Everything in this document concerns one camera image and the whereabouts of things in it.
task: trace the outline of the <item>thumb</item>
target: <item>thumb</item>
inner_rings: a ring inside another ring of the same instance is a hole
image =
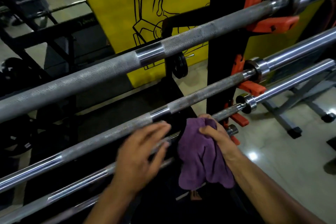
[[[199,128],[199,132],[206,136],[212,137],[217,143],[225,143],[226,141],[231,141],[229,135],[226,132],[220,132],[211,126]]]
[[[149,166],[149,170],[148,170],[148,182],[150,180],[152,180],[157,175],[157,173],[158,173],[158,171],[161,167],[162,161],[166,156],[168,146],[169,146],[169,143],[164,142],[161,145],[159,151],[156,153],[154,159],[152,160],[152,162]]]

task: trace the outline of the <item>forearm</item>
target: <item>forearm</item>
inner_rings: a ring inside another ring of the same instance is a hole
[[[227,164],[266,223],[324,223],[289,196],[246,156],[241,155]]]
[[[117,224],[132,200],[132,195],[125,195],[112,183],[99,197],[84,224]]]

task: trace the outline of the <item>purple towel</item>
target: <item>purple towel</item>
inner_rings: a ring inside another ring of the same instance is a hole
[[[217,143],[198,131],[200,127],[207,125],[217,128],[212,119],[187,119],[187,125],[178,142],[177,152],[183,161],[178,183],[183,189],[195,190],[204,182],[219,182],[225,188],[232,188],[235,184]]]

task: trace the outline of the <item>hand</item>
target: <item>hand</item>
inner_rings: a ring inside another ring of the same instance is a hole
[[[160,122],[135,131],[120,147],[115,175],[111,182],[122,197],[134,197],[158,173],[166,155],[168,143],[161,145],[152,162],[148,161],[153,147],[170,130],[170,124]]]
[[[213,119],[209,114],[201,114],[199,117]],[[199,129],[199,132],[212,137],[218,144],[223,157],[226,161],[236,160],[240,158],[243,154],[231,140],[227,134],[225,128],[216,121],[217,130],[213,129],[211,126],[202,127]]]

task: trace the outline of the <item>person's right hand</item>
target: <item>person's right hand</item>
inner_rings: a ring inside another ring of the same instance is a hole
[[[209,114],[201,114],[199,117],[212,119]],[[218,144],[223,157],[226,161],[233,161],[240,158],[243,154],[236,144],[231,140],[224,127],[216,121],[217,130],[211,126],[202,127],[199,132],[212,137]]]

